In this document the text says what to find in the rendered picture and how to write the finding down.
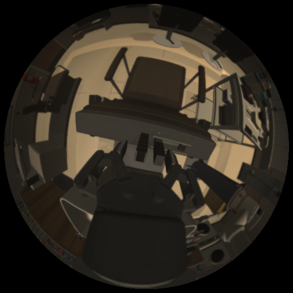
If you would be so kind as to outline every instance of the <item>tiled floor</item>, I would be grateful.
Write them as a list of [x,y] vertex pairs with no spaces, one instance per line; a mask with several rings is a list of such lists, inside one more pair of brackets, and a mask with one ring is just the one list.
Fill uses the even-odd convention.
[[[82,78],[69,120],[67,143],[68,170],[64,172],[65,175],[74,178],[98,149],[103,149],[106,153],[113,150],[113,140],[93,138],[89,135],[77,133],[75,113],[88,105],[90,94],[98,94],[111,100],[114,98],[121,99],[111,82],[104,80],[110,64],[121,47],[128,48],[125,56],[130,70],[139,56],[161,59],[184,66],[186,68],[185,83],[198,72],[198,66],[203,65],[206,74],[206,88],[235,72],[240,74],[240,76],[244,75],[244,72],[228,58],[221,59],[224,71],[220,72],[214,69],[205,61],[201,52],[203,50],[212,54],[215,54],[215,52],[188,37],[174,34],[174,37],[182,41],[183,46],[181,48],[168,48],[156,44],[152,41],[152,37],[161,33],[165,34],[165,31],[149,29],[147,24],[123,24],[121,26],[114,26],[108,31],[100,29],[86,34],[82,40],[73,43],[65,55],[62,56],[59,65],[67,68],[71,77]],[[114,80],[121,92],[124,90],[127,77],[124,62],[121,61],[114,76]],[[185,89],[183,105],[190,103],[190,98],[197,93],[198,78]],[[213,101],[213,91],[208,92],[206,98]],[[196,107],[197,105],[195,104],[183,110],[182,113],[193,118],[195,117]],[[38,115],[37,142],[48,139],[49,120],[49,113]],[[215,138],[214,141],[217,146],[210,157],[209,165],[235,180],[242,162],[251,163],[254,149],[227,142],[221,143]],[[186,157],[177,155],[177,158],[179,164],[184,166]],[[208,187],[202,181],[199,182],[199,185],[205,195],[208,192]],[[173,190],[182,198],[178,181],[174,184]],[[197,217],[203,214],[211,214],[207,206],[197,211],[193,216]]]

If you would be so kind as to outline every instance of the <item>white round monitor base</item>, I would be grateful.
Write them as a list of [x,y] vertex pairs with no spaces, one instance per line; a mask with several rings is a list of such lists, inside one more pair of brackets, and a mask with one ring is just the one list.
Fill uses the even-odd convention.
[[205,58],[205,60],[211,65],[213,66],[215,69],[217,69],[218,71],[223,71],[223,66],[221,64],[220,61],[218,60],[213,60],[213,57],[215,57],[215,55],[212,55],[211,53],[207,52],[207,51],[202,51],[201,53],[203,55],[203,57]]
[[182,47],[182,42],[176,38],[171,37],[171,40],[174,44],[172,44],[168,39],[166,39],[165,34],[159,34],[153,37],[153,41],[159,45],[170,47],[170,48],[180,48]]

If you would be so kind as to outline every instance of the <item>black circular hole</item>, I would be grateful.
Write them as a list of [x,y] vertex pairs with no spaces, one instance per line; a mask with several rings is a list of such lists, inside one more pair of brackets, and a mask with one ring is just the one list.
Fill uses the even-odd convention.
[[222,249],[217,249],[211,254],[211,260],[215,264],[219,263],[223,258],[224,252],[222,251]]
[[208,226],[208,224],[200,223],[198,225],[198,231],[202,231],[202,230],[203,232],[201,234],[206,235],[210,231],[210,227]]

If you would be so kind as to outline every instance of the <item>beige floor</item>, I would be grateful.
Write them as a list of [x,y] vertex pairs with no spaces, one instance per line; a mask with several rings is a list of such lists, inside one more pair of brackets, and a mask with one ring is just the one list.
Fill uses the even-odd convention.
[[[157,34],[165,34],[166,31],[150,29],[148,24],[122,24],[114,26],[110,30],[100,29],[85,35],[85,37],[73,43],[59,61],[59,65],[67,68],[73,78],[82,78],[75,97],[72,115],[69,120],[67,153],[68,170],[65,175],[74,178],[88,159],[98,150],[105,152],[113,150],[114,141],[104,138],[92,138],[89,135],[77,133],[75,127],[75,113],[88,105],[89,95],[98,94],[109,99],[121,99],[115,88],[110,82],[104,80],[105,74],[121,47],[127,47],[126,58],[131,70],[135,59],[138,56],[151,57],[173,62],[186,68],[187,83],[198,71],[198,66],[205,67],[206,87],[210,87],[223,78],[237,72],[240,76],[245,73],[228,58],[222,58],[221,63],[224,71],[220,72],[210,66],[203,56],[202,51],[208,51],[215,54],[213,50],[203,44],[189,39],[188,37],[178,35],[173,36],[181,40],[181,48],[163,47],[152,41],[152,37]],[[58,68],[54,75],[62,71]],[[123,92],[127,81],[127,71],[122,61],[116,71],[114,80],[120,90]],[[190,97],[198,93],[198,79],[195,79],[184,92],[183,105],[191,102]],[[206,97],[213,100],[213,92],[210,91]],[[183,110],[182,113],[188,117],[195,117],[196,105]],[[48,140],[50,113],[39,113],[36,126],[36,142]],[[251,163],[254,149],[243,145],[230,144],[228,142],[219,142],[214,138],[216,148],[212,153],[209,165],[222,172],[232,180],[237,181],[237,175],[242,162]],[[252,144],[248,139],[244,143]],[[177,155],[179,164],[184,166],[185,156]],[[208,192],[208,187],[199,181],[203,194]],[[174,192],[182,198],[179,182],[173,186]],[[205,206],[196,213],[194,217],[211,214],[210,209]]]

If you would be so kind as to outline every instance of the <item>monitor stand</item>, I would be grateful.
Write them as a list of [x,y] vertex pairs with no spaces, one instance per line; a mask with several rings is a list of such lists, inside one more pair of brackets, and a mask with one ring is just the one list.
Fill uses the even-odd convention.
[[172,28],[168,29],[167,35],[160,34],[153,37],[153,41],[159,45],[170,47],[170,48],[180,48],[182,47],[182,42],[174,37]]
[[213,55],[207,51],[202,51],[201,53],[203,55],[203,57],[205,58],[205,60],[211,65],[213,66],[215,69],[217,69],[218,71],[223,71],[223,65],[221,64],[220,61],[218,61],[218,59],[220,57],[226,57],[226,55],[222,52],[218,53],[217,55]]

